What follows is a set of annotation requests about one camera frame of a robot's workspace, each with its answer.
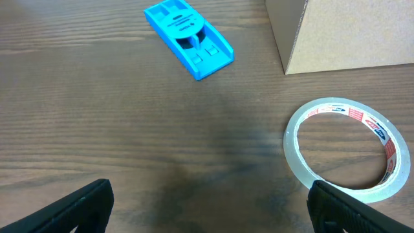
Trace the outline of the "brown cardboard box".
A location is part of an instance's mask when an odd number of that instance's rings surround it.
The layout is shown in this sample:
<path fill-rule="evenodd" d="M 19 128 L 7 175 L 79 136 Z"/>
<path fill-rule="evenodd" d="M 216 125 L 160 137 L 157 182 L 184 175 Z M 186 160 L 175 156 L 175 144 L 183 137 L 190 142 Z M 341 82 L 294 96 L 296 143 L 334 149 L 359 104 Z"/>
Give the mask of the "brown cardboard box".
<path fill-rule="evenodd" d="M 413 0 L 266 0 L 285 74 L 413 63 Z"/>

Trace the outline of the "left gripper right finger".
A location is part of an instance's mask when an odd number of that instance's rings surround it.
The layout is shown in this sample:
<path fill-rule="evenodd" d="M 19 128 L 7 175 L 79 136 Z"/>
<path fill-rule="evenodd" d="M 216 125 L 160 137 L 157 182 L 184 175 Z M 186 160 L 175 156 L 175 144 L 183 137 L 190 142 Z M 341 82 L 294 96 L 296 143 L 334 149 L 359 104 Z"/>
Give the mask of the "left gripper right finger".
<path fill-rule="evenodd" d="M 322 180 L 313 182 L 307 208 L 315 233 L 413 233 L 412 228 Z"/>

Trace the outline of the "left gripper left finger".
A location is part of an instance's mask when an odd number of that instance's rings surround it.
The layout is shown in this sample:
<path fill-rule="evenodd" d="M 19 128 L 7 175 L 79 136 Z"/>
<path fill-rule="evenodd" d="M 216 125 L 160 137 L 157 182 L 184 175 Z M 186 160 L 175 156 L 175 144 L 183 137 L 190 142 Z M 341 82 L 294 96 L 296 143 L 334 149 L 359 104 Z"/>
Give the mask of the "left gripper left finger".
<path fill-rule="evenodd" d="M 104 233 L 114 205 L 108 179 L 97 179 L 58 201 L 1 228 L 1 233 Z"/>

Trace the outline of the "blue tape dispenser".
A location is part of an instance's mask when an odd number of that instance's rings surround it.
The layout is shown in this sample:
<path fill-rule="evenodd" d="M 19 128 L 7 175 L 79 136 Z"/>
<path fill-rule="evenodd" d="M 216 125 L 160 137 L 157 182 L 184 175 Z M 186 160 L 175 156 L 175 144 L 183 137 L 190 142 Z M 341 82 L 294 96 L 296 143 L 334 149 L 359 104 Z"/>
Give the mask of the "blue tape dispenser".
<path fill-rule="evenodd" d="M 234 61 L 223 35 L 184 0 L 166 0 L 144 10 L 148 23 L 199 81 Z"/>

